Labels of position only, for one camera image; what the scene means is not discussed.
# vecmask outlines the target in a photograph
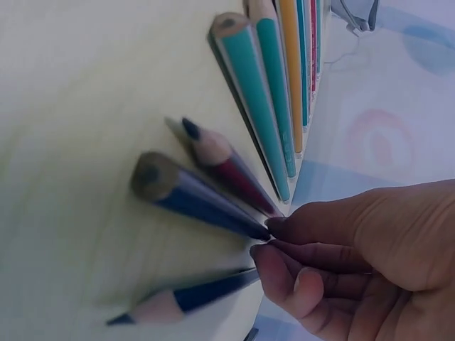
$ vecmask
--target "pencil body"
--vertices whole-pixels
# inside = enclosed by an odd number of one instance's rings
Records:
[[[282,217],[273,200],[221,134],[182,120],[196,163],[232,194],[268,217]]]
[[[279,32],[279,24],[272,0],[250,0],[250,19],[256,28],[265,72],[272,95],[277,118],[279,137],[282,143],[287,175],[296,176],[294,137],[287,92],[286,66]]]
[[[284,37],[287,60],[289,93],[291,94],[292,127],[294,149],[302,152],[303,122],[301,100],[301,61],[297,3],[295,0],[276,0],[279,25]]]
[[[308,126],[310,112],[310,92],[309,89],[309,74],[308,74],[308,58],[306,49],[306,18],[305,18],[305,0],[297,1],[297,13],[299,17],[299,39],[300,39],[300,64],[301,64],[301,98],[302,98],[302,123]]]
[[[311,2],[311,96],[314,97],[316,93],[316,59],[317,59],[317,15],[316,15],[316,0],[310,0]]]
[[[318,81],[321,76],[322,68],[322,12],[322,0],[316,0],[316,81]]]
[[[179,290],[166,290],[146,297],[137,307],[107,322],[108,325],[174,323],[259,279],[256,269]]]
[[[240,207],[160,153],[139,157],[132,190],[141,199],[174,212],[267,241],[268,230]]]
[[[305,15],[305,46],[306,46],[306,74],[307,74],[307,85],[308,85],[308,92],[307,97],[309,99],[309,120],[311,118],[311,103],[313,101],[312,98],[312,83],[313,83],[313,65],[311,63],[311,54],[313,50],[313,43],[312,43],[312,34],[311,34],[311,0],[302,0],[304,5],[304,15]]]
[[[242,99],[279,198],[290,199],[286,165],[269,85],[250,21],[238,13],[217,16],[211,30]]]

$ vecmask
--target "pencil lead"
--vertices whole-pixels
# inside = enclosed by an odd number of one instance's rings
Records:
[[[111,326],[111,325],[133,325],[135,322],[129,316],[128,314],[123,314],[120,316],[117,316],[116,318],[113,318],[109,321],[106,322],[106,325]]]
[[[192,121],[187,118],[182,118],[183,128],[185,128],[186,133],[193,139],[198,140],[200,138],[199,127],[196,126]]]

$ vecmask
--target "orange pencil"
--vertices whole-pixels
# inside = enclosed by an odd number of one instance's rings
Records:
[[[295,0],[276,0],[279,25],[283,35],[283,51],[287,62],[288,88],[291,97],[292,130],[296,153],[302,152],[303,121],[301,98],[301,60],[299,17]]]

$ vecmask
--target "teal pencil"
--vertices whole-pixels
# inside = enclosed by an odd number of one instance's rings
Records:
[[[311,74],[309,73],[309,61],[308,61],[308,44],[307,39],[307,23],[305,17],[305,0],[297,1],[297,16],[299,17],[299,37],[300,37],[300,61],[301,61],[301,98],[302,98],[302,121],[304,126],[308,126],[310,117],[310,81]]]
[[[279,198],[287,202],[291,194],[286,165],[256,33],[246,16],[223,13],[215,18],[211,34],[245,107]]]
[[[292,118],[287,92],[286,68],[279,33],[277,12],[272,0],[249,0],[250,20],[256,28],[259,45],[264,61],[265,72],[269,81],[270,94],[277,118],[279,137],[282,142],[287,175],[296,176],[294,159],[294,137],[292,136]]]

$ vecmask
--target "pencil end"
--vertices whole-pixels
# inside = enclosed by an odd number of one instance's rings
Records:
[[[113,325],[133,325],[135,324],[134,320],[128,314],[123,314],[117,316],[106,322],[106,325],[113,326]]]
[[[200,129],[192,121],[186,117],[182,118],[182,125],[185,128],[186,133],[193,139],[198,140],[200,138]]]

